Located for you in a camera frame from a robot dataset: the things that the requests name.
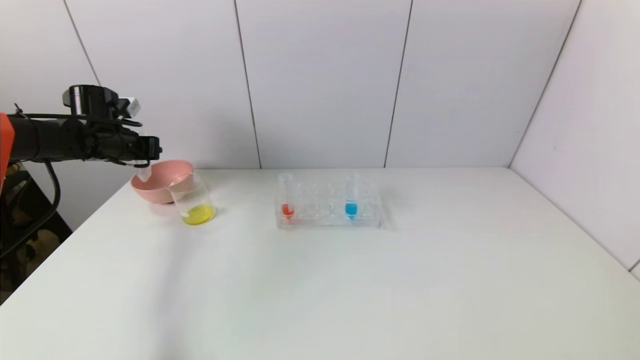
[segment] red liquid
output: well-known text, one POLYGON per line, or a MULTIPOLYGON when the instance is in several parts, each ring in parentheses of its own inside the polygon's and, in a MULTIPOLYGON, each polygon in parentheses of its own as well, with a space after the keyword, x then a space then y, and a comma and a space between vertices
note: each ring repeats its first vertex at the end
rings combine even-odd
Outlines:
POLYGON ((293 217, 293 213, 294 213, 294 210, 289 209, 289 204, 287 203, 282 204, 282 214, 284 215, 285 218, 293 217))

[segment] test tube rack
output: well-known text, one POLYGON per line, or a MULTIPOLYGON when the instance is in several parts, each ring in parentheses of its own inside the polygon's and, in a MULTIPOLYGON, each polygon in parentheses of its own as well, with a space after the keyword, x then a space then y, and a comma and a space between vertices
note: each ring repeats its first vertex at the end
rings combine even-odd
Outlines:
POLYGON ((382 206, 375 185, 362 181, 357 174, 329 180, 296 179, 291 174, 281 174, 275 214, 281 229, 380 227, 382 206))

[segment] white wall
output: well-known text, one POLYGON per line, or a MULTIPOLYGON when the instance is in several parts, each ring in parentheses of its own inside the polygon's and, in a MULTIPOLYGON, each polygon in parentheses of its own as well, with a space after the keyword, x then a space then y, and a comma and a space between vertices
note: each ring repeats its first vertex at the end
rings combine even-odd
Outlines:
POLYGON ((584 0, 512 169, 622 265, 640 258, 640 1, 584 0))
POLYGON ((382 167, 410 0, 237 0, 262 166, 382 167))
POLYGON ((388 167, 506 167, 579 0, 414 0, 388 167))
POLYGON ((631 272, 636 279, 640 280, 640 266, 636 266, 636 268, 631 272))
MULTIPOLYGON (((62 0, 0 1, 0 111, 69 113, 62 93, 74 84, 95 84, 62 0)), ((43 164, 25 163, 49 199, 43 164)), ((61 186, 58 212, 75 230, 131 177, 130 168, 69 161, 53 165, 61 186)))
POLYGON ((102 86, 141 104, 162 159, 259 167, 233 0, 67 0, 102 86))

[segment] orange robot part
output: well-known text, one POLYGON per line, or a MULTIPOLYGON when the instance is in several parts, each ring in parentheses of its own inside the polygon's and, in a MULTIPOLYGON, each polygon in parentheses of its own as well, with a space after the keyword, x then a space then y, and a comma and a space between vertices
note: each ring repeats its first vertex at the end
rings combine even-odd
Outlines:
POLYGON ((11 158, 11 148, 13 147, 13 139, 15 131, 9 121, 9 117, 5 113, 0 113, 0 189, 4 182, 6 166, 11 158))

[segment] pink bowl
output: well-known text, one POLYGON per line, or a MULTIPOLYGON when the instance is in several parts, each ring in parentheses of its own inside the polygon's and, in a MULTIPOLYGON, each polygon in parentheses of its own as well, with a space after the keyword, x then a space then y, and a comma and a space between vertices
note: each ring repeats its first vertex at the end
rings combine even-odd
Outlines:
POLYGON ((136 193, 154 204, 173 202, 167 186, 176 178, 193 172, 193 165, 186 160, 165 160, 151 165, 151 177, 142 181, 138 175, 131 178, 131 186, 136 193))

